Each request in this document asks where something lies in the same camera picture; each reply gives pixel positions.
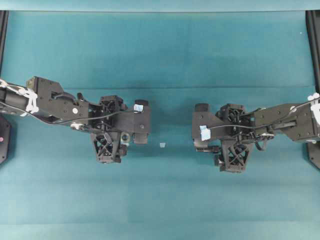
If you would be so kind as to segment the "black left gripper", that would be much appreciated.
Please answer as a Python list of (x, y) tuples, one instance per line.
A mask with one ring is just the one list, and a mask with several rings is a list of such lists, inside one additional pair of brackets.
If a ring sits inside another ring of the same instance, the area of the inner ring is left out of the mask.
[(116, 129), (116, 115), (125, 110), (123, 99), (116, 95), (103, 96), (98, 104), (90, 103), (88, 110), (88, 116), (96, 118), (89, 120), (88, 126), (97, 161), (120, 163), (128, 152), (128, 145), (121, 144), (121, 132)]

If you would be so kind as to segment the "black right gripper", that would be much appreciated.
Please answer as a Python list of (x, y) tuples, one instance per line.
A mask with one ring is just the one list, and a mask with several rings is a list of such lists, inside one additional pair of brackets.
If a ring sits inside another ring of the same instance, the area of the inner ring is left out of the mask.
[(226, 136), (219, 140), (221, 143), (220, 154), (215, 155), (214, 165), (221, 172), (242, 173), (245, 171), (249, 157), (254, 146), (251, 117), (254, 113), (246, 112), (241, 104), (228, 103), (220, 108), (216, 116), (227, 127)]

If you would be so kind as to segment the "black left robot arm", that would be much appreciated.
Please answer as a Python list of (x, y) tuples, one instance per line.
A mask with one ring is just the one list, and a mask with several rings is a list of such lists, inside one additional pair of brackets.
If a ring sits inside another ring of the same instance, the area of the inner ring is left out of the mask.
[(116, 115), (127, 106), (116, 96), (102, 96), (99, 103), (87, 101), (79, 92), (66, 92), (52, 80), (34, 76), (26, 86), (0, 81), (0, 110), (6, 114), (31, 116), (51, 126), (66, 126), (90, 134), (96, 159), (103, 164), (120, 163), (127, 148), (116, 129)]

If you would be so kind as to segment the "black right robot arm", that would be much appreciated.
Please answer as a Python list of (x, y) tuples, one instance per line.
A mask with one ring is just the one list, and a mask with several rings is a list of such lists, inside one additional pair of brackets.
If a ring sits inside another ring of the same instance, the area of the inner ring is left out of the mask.
[(320, 139), (320, 95), (305, 103), (286, 103), (246, 112), (242, 105), (226, 104), (216, 116), (226, 136), (219, 137), (220, 152), (214, 164), (222, 172), (242, 173), (253, 147), (265, 151), (267, 142), (284, 134), (294, 142), (316, 143)]

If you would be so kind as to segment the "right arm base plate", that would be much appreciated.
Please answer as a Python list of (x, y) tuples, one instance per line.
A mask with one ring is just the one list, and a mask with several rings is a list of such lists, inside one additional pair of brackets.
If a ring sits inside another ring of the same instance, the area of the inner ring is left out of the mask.
[(317, 170), (320, 170), (320, 142), (307, 142), (305, 146), (308, 163), (310, 163)]

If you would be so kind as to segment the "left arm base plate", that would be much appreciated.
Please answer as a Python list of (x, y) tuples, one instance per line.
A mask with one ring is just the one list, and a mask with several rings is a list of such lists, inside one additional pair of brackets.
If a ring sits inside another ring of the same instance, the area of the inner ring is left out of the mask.
[(0, 116), (0, 163), (8, 158), (9, 143), (11, 136), (11, 124)]

